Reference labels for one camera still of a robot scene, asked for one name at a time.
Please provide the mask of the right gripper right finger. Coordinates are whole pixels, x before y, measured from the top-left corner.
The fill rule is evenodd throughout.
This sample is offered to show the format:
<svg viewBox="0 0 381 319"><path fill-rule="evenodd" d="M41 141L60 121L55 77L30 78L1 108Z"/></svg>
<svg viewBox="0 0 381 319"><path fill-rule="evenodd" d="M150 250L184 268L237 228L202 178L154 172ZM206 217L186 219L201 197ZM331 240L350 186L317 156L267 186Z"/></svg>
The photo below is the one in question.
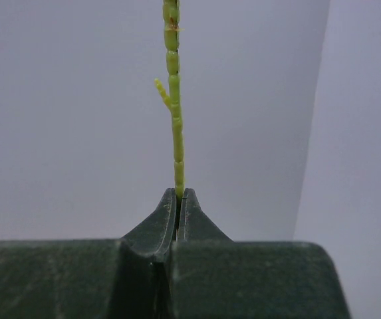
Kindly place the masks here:
<svg viewBox="0 0 381 319"><path fill-rule="evenodd" d="M172 245L174 318L350 318L330 255L302 241L236 242L182 201Z"/></svg>

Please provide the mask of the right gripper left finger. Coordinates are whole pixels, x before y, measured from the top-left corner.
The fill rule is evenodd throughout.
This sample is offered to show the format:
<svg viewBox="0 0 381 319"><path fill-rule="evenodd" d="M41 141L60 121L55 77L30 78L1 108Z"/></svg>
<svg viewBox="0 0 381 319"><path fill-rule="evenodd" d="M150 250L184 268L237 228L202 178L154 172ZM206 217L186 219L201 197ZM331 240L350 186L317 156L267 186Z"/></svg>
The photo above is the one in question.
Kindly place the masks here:
<svg viewBox="0 0 381 319"><path fill-rule="evenodd" d="M0 241L0 318L170 318L176 194L119 239Z"/></svg>

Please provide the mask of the pink flower stem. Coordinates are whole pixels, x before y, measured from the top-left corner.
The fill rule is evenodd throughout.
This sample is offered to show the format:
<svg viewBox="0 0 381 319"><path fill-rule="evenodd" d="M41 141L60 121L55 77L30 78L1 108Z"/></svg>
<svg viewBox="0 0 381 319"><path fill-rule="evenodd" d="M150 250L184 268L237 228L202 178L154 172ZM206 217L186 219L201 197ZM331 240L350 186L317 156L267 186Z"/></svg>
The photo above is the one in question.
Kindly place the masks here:
<svg viewBox="0 0 381 319"><path fill-rule="evenodd" d="M183 116L180 94L180 2L165 0L162 5L164 20L164 44L166 47L166 68L168 72L168 89L165 89L159 79L155 79L164 104L170 111L172 119L172 137L174 152L174 184L177 198L184 195L184 137Z"/></svg>

